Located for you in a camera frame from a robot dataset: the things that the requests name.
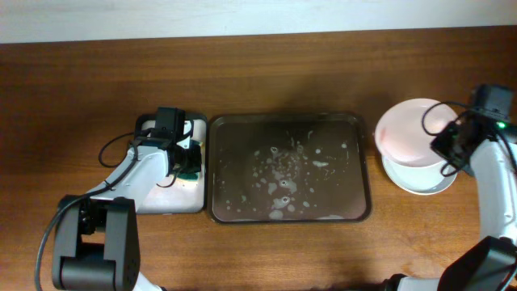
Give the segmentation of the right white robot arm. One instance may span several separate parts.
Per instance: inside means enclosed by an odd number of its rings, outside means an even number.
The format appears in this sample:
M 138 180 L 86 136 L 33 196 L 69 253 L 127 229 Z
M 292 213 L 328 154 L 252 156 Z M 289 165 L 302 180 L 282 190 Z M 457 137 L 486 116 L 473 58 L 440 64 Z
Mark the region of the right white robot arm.
M 437 279 L 395 274 L 381 290 L 510 290 L 516 278 L 515 127 L 488 117 L 450 123 L 431 143 L 454 167 L 466 162 L 477 181 L 481 240 Z

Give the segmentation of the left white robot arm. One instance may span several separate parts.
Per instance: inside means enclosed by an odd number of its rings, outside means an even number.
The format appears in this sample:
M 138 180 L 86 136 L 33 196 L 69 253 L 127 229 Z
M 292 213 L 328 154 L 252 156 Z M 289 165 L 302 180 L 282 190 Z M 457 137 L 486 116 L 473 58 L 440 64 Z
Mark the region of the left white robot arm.
M 66 195 L 46 227 L 37 252 L 34 281 L 41 289 L 46 243 L 54 239 L 52 282 L 59 290 L 158 290 L 141 272 L 137 211 L 167 177 L 202 170 L 197 141 L 138 137 L 124 160 L 98 186 Z

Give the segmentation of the pink white plate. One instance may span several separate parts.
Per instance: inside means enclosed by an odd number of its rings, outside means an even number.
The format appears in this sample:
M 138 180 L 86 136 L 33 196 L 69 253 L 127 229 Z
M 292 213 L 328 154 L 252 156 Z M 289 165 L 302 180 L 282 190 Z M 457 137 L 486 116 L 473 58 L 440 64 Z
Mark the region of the pink white plate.
M 431 149 L 457 114 L 433 99 L 409 99 L 391 107 L 378 121 L 374 140 L 381 155 L 408 167 L 429 167 L 443 159 Z

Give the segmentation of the pale green plate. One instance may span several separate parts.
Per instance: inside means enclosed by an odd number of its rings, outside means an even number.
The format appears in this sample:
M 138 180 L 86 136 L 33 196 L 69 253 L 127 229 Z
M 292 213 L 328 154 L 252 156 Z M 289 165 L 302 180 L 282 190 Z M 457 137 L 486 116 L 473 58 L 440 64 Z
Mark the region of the pale green plate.
M 383 157 L 382 164 L 387 176 L 399 188 L 420 196 L 434 195 L 446 190 L 457 177 L 457 174 L 442 175 L 440 170 L 445 162 L 429 167 L 408 167 Z

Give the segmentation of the yellow green sponge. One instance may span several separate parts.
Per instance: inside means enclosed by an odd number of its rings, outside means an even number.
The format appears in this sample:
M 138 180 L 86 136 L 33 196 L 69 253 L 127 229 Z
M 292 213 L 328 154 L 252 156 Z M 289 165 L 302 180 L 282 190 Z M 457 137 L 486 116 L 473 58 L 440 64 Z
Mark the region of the yellow green sponge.
M 200 178 L 200 173 L 180 173 L 178 174 L 177 179 L 187 182 L 195 182 L 198 181 Z

